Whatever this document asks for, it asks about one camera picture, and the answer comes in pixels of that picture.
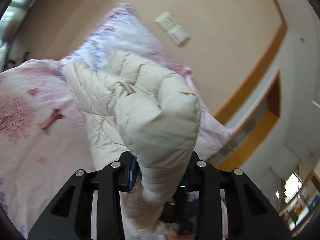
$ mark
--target light switch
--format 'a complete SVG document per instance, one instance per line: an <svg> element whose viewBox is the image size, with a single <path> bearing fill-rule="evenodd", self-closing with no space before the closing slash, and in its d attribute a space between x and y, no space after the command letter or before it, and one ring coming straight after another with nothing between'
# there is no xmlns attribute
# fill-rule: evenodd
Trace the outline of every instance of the light switch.
<svg viewBox="0 0 320 240"><path fill-rule="evenodd" d="M155 22L164 32L167 32L178 23L168 12L160 15L157 19L155 19Z"/></svg>
<svg viewBox="0 0 320 240"><path fill-rule="evenodd" d="M182 46L182 44L190 38L180 24L176 24L174 27L168 30L167 34L178 46Z"/></svg>

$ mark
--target wall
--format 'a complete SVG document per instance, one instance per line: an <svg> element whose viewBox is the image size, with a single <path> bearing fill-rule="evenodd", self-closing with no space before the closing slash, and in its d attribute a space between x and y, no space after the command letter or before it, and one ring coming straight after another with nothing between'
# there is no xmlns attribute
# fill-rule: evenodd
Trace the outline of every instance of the wall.
<svg viewBox="0 0 320 240"><path fill-rule="evenodd" d="M320 20L308 0L279 0L279 3L289 27L295 61L294 100L285 143L304 160L309 157L308 147L316 150L319 146L320 127L316 120L320 118L320 110L312 100L319 63L317 31Z"/></svg>
<svg viewBox="0 0 320 240"><path fill-rule="evenodd" d="M318 177L320 177L320 162L318 162L315 166L315 174L318 175Z"/></svg>
<svg viewBox="0 0 320 240"><path fill-rule="evenodd" d="M61 59L122 0L38 0L20 31L34 58ZM126 0L174 57L189 65L211 113L238 89L281 23L273 0ZM191 35L178 47L153 22L171 12Z"/></svg>
<svg viewBox="0 0 320 240"><path fill-rule="evenodd" d="M284 137L292 108L294 84L293 47L289 33L284 38L271 67L274 66L280 69L281 115L264 142L260 144L250 159L241 167L253 181L256 181L268 170L284 145Z"/></svg>
<svg viewBox="0 0 320 240"><path fill-rule="evenodd" d="M312 104L318 71L319 19L307 0L278 2L288 25L287 36L273 62L281 71L281 117L251 162L242 166L254 181L270 166L286 179L301 160L306 172L312 162L306 149L311 145L312 150L316 149L320 138L320 111Z"/></svg>
<svg viewBox="0 0 320 240"><path fill-rule="evenodd" d="M271 167L286 181L300 161L300 158L287 145L283 144L274 156Z"/></svg>
<svg viewBox="0 0 320 240"><path fill-rule="evenodd" d="M259 105L278 73L279 68L276 64L272 64L251 95L225 124L225 127L233 130L238 130L239 127L241 127L241 125L249 118L250 114L256 109L257 105Z"/></svg>
<svg viewBox="0 0 320 240"><path fill-rule="evenodd" d="M310 156L306 160L299 163L299 177L304 181L308 175L315 169L319 156Z"/></svg>
<svg viewBox="0 0 320 240"><path fill-rule="evenodd" d="M271 205L277 210L280 210L280 200L276 197L276 192L281 193L281 181L278 174L270 167L256 181L257 187L262 190L263 194L270 201Z"/></svg>

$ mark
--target silver bolt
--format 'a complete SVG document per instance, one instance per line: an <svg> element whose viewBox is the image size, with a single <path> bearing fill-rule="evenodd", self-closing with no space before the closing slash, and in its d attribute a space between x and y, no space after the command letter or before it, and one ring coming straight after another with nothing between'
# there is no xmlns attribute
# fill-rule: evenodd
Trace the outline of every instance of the silver bolt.
<svg viewBox="0 0 320 240"><path fill-rule="evenodd" d="M243 174L243 171L241 169L235 169L233 172L238 176L241 176Z"/></svg>
<svg viewBox="0 0 320 240"><path fill-rule="evenodd" d="M84 174L84 170L77 170L76 171L76 176L81 177Z"/></svg>
<svg viewBox="0 0 320 240"><path fill-rule="evenodd" d="M200 168L203 168L205 166L207 166L207 163L205 161L198 161L197 162L197 165L200 167Z"/></svg>
<svg viewBox="0 0 320 240"><path fill-rule="evenodd" d="M111 167L112 168L119 168L121 166L121 163L120 162L113 162L113 163L111 163Z"/></svg>

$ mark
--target window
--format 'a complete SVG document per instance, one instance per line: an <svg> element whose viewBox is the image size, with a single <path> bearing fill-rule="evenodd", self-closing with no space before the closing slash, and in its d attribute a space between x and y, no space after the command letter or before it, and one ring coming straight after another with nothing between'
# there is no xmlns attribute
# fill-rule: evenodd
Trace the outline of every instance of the window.
<svg viewBox="0 0 320 240"><path fill-rule="evenodd" d="M300 178L295 174L292 173L289 179L286 181L284 188L286 191L284 192L285 198L284 201L289 203L289 201L296 195L299 189L302 187L302 182Z"/></svg>
<svg viewBox="0 0 320 240"><path fill-rule="evenodd" d="M8 9L4 12L2 18L0 19L0 21L4 21L4 22L7 22L7 21L10 21L11 18L13 17L14 15L14 11L10 10L11 8L8 7Z"/></svg>

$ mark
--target bed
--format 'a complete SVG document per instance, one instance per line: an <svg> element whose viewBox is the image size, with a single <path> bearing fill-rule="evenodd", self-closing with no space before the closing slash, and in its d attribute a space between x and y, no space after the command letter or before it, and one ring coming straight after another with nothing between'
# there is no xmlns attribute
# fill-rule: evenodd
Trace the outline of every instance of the bed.
<svg viewBox="0 0 320 240"><path fill-rule="evenodd" d="M176 71L196 91L191 69L174 60L127 2L110 11L84 43L59 62L29 60L0 74L0 204L25 238L74 171L96 170L64 67L70 61L83 60L100 70L115 49L134 52ZM224 146L232 131L219 124L202 101L201 113L195 151L206 160ZM226 235L223 203L222 209ZM126 238L135 239L127 233Z"/></svg>

